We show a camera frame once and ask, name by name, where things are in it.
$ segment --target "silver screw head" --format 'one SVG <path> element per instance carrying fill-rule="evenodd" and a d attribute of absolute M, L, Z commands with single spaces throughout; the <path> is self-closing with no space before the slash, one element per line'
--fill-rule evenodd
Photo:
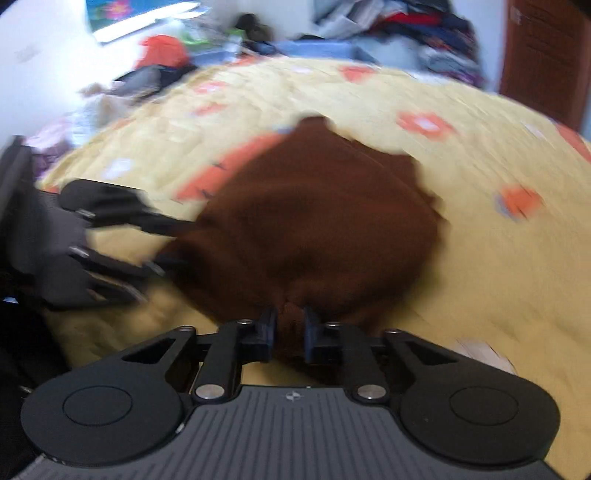
<path fill-rule="evenodd" d="M 89 212 L 88 210 L 84 210 L 83 208 L 80 208 L 76 211 L 76 213 L 84 218 L 94 218 L 96 217 L 96 214 L 93 212 Z"/>
<path fill-rule="evenodd" d="M 357 389 L 357 395 L 367 400 L 379 400 L 386 396 L 386 389 L 380 385 L 363 385 Z"/>
<path fill-rule="evenodd" d="M 159 277 L 163 277 L 166 275 L 166 272 L 162 270 L 162 268 L 159 265 L 156 265 L 154 262 L 146 262 L 144 265 L 151 269 Z"/>
<path fill-rule="evenodd" d="M 216 400 L 224 395 L 226 391 L 221 385 L 207 383 L 195 389 L 195 395 L 204 400 Z"/>
<path fill-rule="evenodd" d="M 78 255 L 79 257 L 83 257 L 83 258 L 88 258 L 90 256 L 90 254 L 84 250 L 83 248 L 80 247 L 70 247 L 70 252 L 72 252 L 73 254 Z"/>

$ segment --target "wooden door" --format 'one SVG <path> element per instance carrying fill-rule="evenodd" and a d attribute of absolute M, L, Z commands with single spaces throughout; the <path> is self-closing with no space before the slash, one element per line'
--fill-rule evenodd
<path fill-rule="evenodd" d="M 501 93 L 578 130 L 591 76 L 589 20 L 570 0 L 508 0 Z"/>

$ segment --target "brown towel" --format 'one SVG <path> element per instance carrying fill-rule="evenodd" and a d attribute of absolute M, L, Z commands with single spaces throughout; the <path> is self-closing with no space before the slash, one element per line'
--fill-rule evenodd
<path fill-rule="evenodd" d="M 307 118 L 239 170 L 163 252 L 181 291 L 219 322 L 278 317 L 285 355 L 303 348 L 302 307 L 370 330 L 419 275 L 441 217 L 416 163 Z"/>

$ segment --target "metal bolt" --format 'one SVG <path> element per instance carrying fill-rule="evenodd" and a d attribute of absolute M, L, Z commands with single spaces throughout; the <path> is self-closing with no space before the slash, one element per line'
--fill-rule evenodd
<path fill-rule="evenodd" d="M 86 250 L 83 250 L 80 247 L 70 247 L 70 252 L 83 258 L 88 258 L 90 256 Z"/>
<path fill-rule="evenodd" d="M 144 265 L 151 269 L 159 277 L 163 277 L 166 275 L 166 272 L 159 265 L 156 265 L 154 262 L 146 262 Z"/>
<path fill-rule="evenodd" d="M 363 385 L 357 389 L 357 395 L 367 400 L 378 400 L 386 396 L 386 389 L 380 385 Z"/>
<path fill-rule="evenodd" d="M 96 214 L 93 212 L 89 212 L 88 210 L 84 210 L 83 208 L 78 209 L 76 213 L 84 218 L 94 218 Z"/>
<path fill-rule="evenodd" d="M 200 385 L 195 389 L 195 395 L 204 400 L 216 400 L 224 395 L 226 391 L 221 385 L 208 383 Z"/>
<path fill-rule="evenodd" d="M 140 303 L 147 303 L 148 299 L 142 294 L 137 288 L 132 287 L 131 285 L 121 285 L 121 287 L 127 291 L 136 301 Z"/>

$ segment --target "bed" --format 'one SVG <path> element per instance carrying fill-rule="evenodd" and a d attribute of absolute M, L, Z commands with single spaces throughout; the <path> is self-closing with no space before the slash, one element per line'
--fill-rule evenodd
<path fill-rule="evenodd" d="M 482 340 L 547 389 L 562 414 L 548 457 L 567 479 L 591 471 L 591 153 L 562 125 L 501 96 L 440 77 L 334 60 L 250 59 L 195 74 L 63 158 L 42 187 L 71 179 L 145 190 L 192 219 L 224 175 L 321 114 L 343 136 L 422 165 L 442 199 L 444 248 L 384 326 L 451 347 Z M 131 228 L 94 238 L 141 262 L 167 241 Z M 174 287 L 134 307 L 49 315 L 74 366 L 180 325 L 215 325 Z M 244 382 L 305 384 L 278 364 Z"/>

